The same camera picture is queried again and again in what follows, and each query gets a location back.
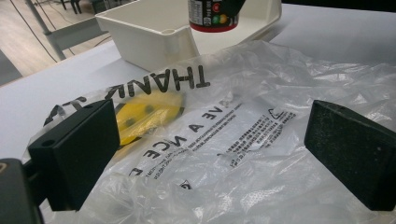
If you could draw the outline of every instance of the clear plastic bag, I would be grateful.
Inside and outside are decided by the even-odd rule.
[[[58,106],[45,129],[109,97],[116,108],[143,104],[150,119],[125,119],[141,132],[114,156],[80,211],[53,213],[43,204],[48,223],[396,220],[394,211],[367,209],[304,147],[317,99],[395,131],[394,66],[323,62],[253,41]]]

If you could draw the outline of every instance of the white table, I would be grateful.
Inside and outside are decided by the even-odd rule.
[[[283,5],[264,40],[339,63],[396,65],[396,13]],[[0,158],[20,159],[51,109],[147,72],[125,62],[113,42],[0,88]]]

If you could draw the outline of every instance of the white plastic bin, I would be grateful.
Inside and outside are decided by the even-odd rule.
[[[247,0],[235,29],[202,33],[189,26],[187,0],[138,0],[97,14],[96,19],[110,32],[122,59],[154,71],[254,39],[280,15],[280,0]]]

